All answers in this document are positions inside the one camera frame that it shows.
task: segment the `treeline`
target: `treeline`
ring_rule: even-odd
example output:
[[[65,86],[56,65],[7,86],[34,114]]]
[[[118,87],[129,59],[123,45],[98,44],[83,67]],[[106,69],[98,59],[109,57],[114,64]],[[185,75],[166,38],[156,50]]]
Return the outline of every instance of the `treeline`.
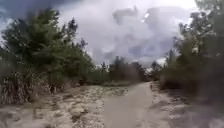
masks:
[[[90,75],[90,84],[108,84],[108,82],[146,82],[148,75],[146,69],[138,62],[128,63],[123,57],[116,57],[115,60],[106,65],[96,67]]]
[[[58,11],[46,9],[14,19],[2,32],[1,104],[32,102],[78,83],[145,80],[145,69],[123,58],[97,67],[85,51],[87,43],[76,38],[76,21],[59,26],[58,19]]]
[[[152,74],[162,89],[182,89],[187,94],[222,98],[224,91],[224,0],[196,0],[200,11],[190,24],[180,24],[181,36],[166,57],[152,64]]]

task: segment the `white cloud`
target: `white cloud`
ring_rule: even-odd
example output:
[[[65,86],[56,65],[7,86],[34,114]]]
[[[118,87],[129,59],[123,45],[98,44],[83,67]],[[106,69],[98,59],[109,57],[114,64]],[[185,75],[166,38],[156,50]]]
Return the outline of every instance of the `white cloud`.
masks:
[[[0,19],[0,45],[2,41],[1,32],[12,22],[12,19]]]
[[[158,60],[156,60],[156,62],[159,64],[159,65],[164,65],[166,63],[166,58],[160,58]]]
[[[113,12],[117,9],[133,6],[138,8],[139,15],[126,18],[124,25],[117,25],[112,17]],[[177,24],[183,19],[178,19],[172,13],[159,16],[163,22],[158,24],[160,28],[156,30],[149,29],[149,26],[141,22],[144,16],[147,16],[145,15],[147,9],[155,6],[195,8],[194,0],[85,0],[62,5],[59,9],[62,14],[60,19],[62,23],[70,20],[73,16],[75,17],[79,24],[79,35],[87,41],[88,50],[91,51],[95,60],[100,62],[105,59],[104,55],[110,52],[114,56],[125,56],[132,60],[140,59],[130,54],[130,48],[142,45],[142,40],[155,41],[146,43],[145,45],[148,47],[147,45],[150,43],[156,43],[158,38],[172,36],[177,32]],[[158,54],[163,53],[160,51],[161,44],[153,45],[158,47],[154,53],[158,57]]]

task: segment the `sky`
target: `sky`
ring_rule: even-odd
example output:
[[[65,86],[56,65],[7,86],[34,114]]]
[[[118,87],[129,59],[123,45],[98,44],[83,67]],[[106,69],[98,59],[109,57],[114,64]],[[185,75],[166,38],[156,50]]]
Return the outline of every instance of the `sky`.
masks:
[[[134,12],[134,6],[135,15],[125,12]],[[187,23],[196,9],[194,0],[0,0],[0,14],[6,19],[46,7],[60,10],[60,24],[76,19],[78,36],[86,40],[97,64],[115,56],[146,64],[163,57],[178,35],[178,23]],[[121,16],[121,24],[115,13]],[[0,30],[6,24],[2,21]]]

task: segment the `sandy ground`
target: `sandy ground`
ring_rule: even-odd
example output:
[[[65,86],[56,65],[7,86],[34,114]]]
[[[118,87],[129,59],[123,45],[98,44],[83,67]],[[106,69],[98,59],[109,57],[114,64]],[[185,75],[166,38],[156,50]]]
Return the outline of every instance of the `sandy ground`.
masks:
[[[224,128],[217,109],[186,105],[151,91],[150,84],[128,91],[90,86],[31,105],[5,106],[0,108],[0,128]]]

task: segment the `tree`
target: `tree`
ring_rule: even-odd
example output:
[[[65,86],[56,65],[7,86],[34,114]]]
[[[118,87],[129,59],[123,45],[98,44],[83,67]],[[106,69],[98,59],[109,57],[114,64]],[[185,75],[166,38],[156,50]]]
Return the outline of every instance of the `tree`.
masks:
[[[109,65],[109,76],[112,80],[119,81],[126,79],[127,63],[122,57],[116,57],[112,64]]]
[[[161,75],[188,92],[214,86],[221,91],[224,83],[224,1],[196,2],[201,10],[191,14],[190,24],[180,24],[182,37],[176,38],[175,42],[178,56],[174,59],[168,57],[167,62],[170,64],[162,69]]]
[[[132,73],[128,73],[129,79],[135,81],[148,81],[148,76],[146,75],[146,69],[142,67],[142,65],[138,62],[133,62],[129,64],[129,71]]]
[[[80,42],[76,39],[76,21],[72,19],[60,27],[58,19],[58,11],[45,9],[29,14],[24,19],[14,19],[7,26],[2,32],[0,56],[15,69],[9,75],[14,74],[15,79],[24,83],[36,79],[34,74],[43,79],[46,77],[51,92],[63,88],[65,78],[87,77],[94,66],[85,52],[87,43],[83,39]],[[19,83],[22,82],[12,85],[18,88],[22,86]],[[31,87],[34,83],[23,85]]]

